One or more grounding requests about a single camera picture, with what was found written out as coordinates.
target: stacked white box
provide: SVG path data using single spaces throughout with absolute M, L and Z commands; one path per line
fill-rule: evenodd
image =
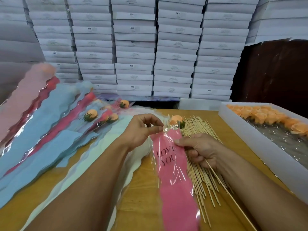
M 191 98 L 228 101 L 258 0 L 208 0 Z
M 57 68 L 61 82 L 80 79 L 66 0 L 25 0 L 46 62 Z
M 27 4 L 23 0 L 0 0 L 0 24 L 31 24 Z
M 247 44 L 308 38 L 308 0 L 259 0 Z
M 205 0 L 159 0 L 154 96 L 188 98 Z
M 151 96 L 156 49 L 156 0 L 111 0 L 118 95 Z
M 116 94 L 110 0 L 67 0 L 67 3 L 83 80 L 94 83 L 96 93 Z

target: wooden table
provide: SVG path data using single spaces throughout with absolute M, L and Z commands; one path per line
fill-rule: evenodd
M 235 151 L 274 182 L 287 189 L 286 186 L 262 163 L 250 148 L 234 133 L 234 131 L 218 116 L 217 111 L 193 110 L 159 110 L 164 115 L 200 116 L 208 120 L 221 141 Z M 89 147 L 82 147 L 70 159 L 66 168 L 53 168 L 43 174 L 36 182 L 21 190 L 2 209 L 0 209 L 0 227 L 5 231 L 18 231 L 28 219 L 30 213 L 44 201 L 52 188 L 62 180 L 69 168 L 75 164 L 81 154 Z M 239 209 L 230 197 L 219 186 L 218 198 L 221 206 L 214 208 L 210 198 L 206 198 L 206 209 L 212 229 L 200 221 L 200 230 L 227 231 L 252 230 Z M 157 231 L 162 230 L 161 204 L 158 193 L 158 181 L 154 175 L 151 158 L 146 157 L 139 169 L 134 172 L 131 183 L 125 189 L 117 206 L 117 217 L 112 231 Z

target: box of orange flowers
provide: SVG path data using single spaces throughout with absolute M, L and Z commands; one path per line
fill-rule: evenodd
M 221 103 L 219 116 L 308 203 L 308 119 L 270 103 Z

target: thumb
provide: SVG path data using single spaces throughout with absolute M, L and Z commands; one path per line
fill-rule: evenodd
M 154 134 L 157 134 L 159 132 L 162 132 L 163 131 L 163 127 L 162 126 L 152 126 L 152 127 L 149 127 L 147 128 L 147 131 L 148 131 L 148 136 L 150 135 L 154 135 Z
M 188 139 L 188 138 L 181 138 L 178 140 L 174 140 L 174 143 L 181 147 L 194 147 L 197 144 L 197 139 Z

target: person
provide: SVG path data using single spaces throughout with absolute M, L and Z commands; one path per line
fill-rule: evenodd
M 127 153 L 162 130 L 163 123 L 156 116 L 135 115 L 123 134 L 25 231 L 106 230 L 114 206 L 112 192 Z M 208 168 L 208 162 L 217 169 L 263 230 L 308 230 L 305 203 L 211 136 L 199 133 L 190 137 L 174 143 L 185 147 L 189 157 L 201 166 Z

